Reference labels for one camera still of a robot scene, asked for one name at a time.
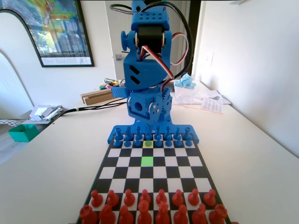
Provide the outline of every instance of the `wall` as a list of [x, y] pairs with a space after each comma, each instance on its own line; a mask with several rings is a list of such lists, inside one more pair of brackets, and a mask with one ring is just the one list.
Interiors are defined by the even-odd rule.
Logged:
[[207, 1], [197, 61], [205, 85], [297, 156], [298, 8], [297, 0]]
[[115, 78], [113, 55], [104, 1], [81, 1], [95, 67], [42, 68], [21, 22], [0, 13], [0, 50], [12, 62], [34, 105], [72, 108], [80, 94], [99, 87], [104, 78]]

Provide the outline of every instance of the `framed poster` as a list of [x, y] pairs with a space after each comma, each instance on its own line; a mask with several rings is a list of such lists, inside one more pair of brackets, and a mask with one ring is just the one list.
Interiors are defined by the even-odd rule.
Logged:
[[79, 0], [0, 0], [24, 25], [42, 67], [93, 67]]

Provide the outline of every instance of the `red pawn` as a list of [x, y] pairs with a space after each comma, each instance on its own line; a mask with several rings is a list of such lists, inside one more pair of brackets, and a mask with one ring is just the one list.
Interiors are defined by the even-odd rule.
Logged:
[[118, 195], [114, 193], [113, 190], [108, 191], [108, 200], [107, 204], [110, 204], [112, 207], [116, 206], [118, 203]]
[[200, 204], [199, 208], [192, 214], [193, 224], [207, 224], [205, 212], [206, 212], [205, 204]]
[[159, 204], [159, 212], [156, 215], [156, 224], [169, 224], [170, 218], [168, 215], [168, 204], [161, 201]]
[[99, 207], [103, 203], [103, 196], [98, 193], [97, 190], [93, 190], [92, 193], [92, 206]]
[[150, 196], [149, 196], [148, 191], [146, 189], [144, 189], [142, 191], [142, 195], [140, 196], [140, 201], [142, 201], [142, 200], [146, 200], [150, 204]]
[[174, 213], [173, 221], [174, 224], [188, 224], [187, 218], [187, 208], [183, 204], [179, 206], [179, 209], [176, 213]]
[[87, 204], [80, 210], [80, 219], [82, 224], [96, 224], [98, 221], [97, 213]]
[[167, 202], [167, 198], [163, 189], [159, 190], [159, 194], [156, 197], [156, 202], [157, 204], [160, 204], [161, 202]]
[[177, 189], [176, 193], [172, 196], [172, 202], [175, 206], [180, 206], [183, 204], [183, 196], [181, 190]]
[[114, 224], [115, 214], [112, 212], [110, 204], [105, 204], [102, 211], [99, 214], [99, 220], [101, 224]]
[[215, 210], [209, 214], [209, 220], [211, 224], [224, 224], [224, 219], [228, 216], [228, 211], [224, 205], [218, 204], [215, 206]]
[[121, 206], [119, 224], [133, 224], [133, 215], [126, 205]]
[[132, 206], [135, 202], [135, 196], [132, 194], [130, 189], [126, 190], [126, 196], [124, 199], [124, 203], [126, 206]]
[[213, 189], [209, 190], [209, 193], [206, 193], [204, 195], [204, 201], [207, 205], [209, 206], [214, 206], [216, 204], [216, 199], [215, 199], [216, 192]]
[[151, 224], [151, 215], [149, 213], [149, 203], [146, 200], [141, 200], [138, 205], [140, 215], [138, 216], [138, 224]]

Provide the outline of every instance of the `green box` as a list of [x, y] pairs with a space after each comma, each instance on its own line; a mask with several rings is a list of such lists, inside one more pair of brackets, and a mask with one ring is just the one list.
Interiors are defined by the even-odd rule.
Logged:
[[18, 125], [8, 131], [14, 141], [30, 142], [38, 134], [37, 127], [35, 125]]

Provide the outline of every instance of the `table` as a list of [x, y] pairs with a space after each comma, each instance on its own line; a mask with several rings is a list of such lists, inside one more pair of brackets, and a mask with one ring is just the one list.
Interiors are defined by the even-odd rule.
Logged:
[[[240, 224], [297, 224], [299, 160], [230, 105], [223, 111], [173, 105], [171, 117], [174, 124], [193, 125], [230, 219]], [[111, 129], [133, 122], [126, 105], [73, 112], [56, 120], [0, 165], [0, 223], [76, 222]]]

